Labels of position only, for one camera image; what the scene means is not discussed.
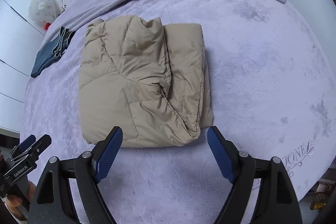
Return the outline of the left hand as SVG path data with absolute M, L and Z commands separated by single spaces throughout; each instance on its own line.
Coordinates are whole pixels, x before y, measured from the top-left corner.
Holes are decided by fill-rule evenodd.
M 35 185 L 31 181 L 29 181 L 28 195 L 29 195 L 30 202 L 33 200 L 35 189 L 36 189 Z M 17 196 L 8 195 L 5 199 L 6 207 L 8 208 L 12 216 L 15 217 L 19 221 L 26 221 L 27 220 L 26 217 L 18 209 L 21 203 L 22 203 L 22 199 Z

